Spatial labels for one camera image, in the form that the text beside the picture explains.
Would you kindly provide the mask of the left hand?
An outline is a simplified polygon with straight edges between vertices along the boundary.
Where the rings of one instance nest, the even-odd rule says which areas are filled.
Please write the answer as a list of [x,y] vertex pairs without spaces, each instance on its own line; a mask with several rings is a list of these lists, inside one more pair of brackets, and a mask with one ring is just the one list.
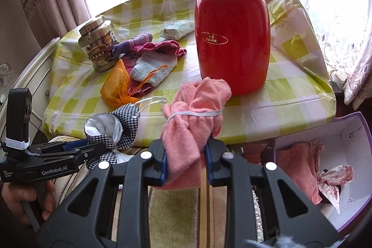
[[[56,200],[54,198],[54,183],[47,181],[45,183],[45,192],[43,197],[42,217],[46,221],[54,212]],[[13,215],[21,222],[22,225],[29,225],[30,221],[23,210],[22,202],[33,202],[37,198],[37,192],[34,187],[27,185],[17,185],[13,183],[4,183],[1,190],[5,204]]]

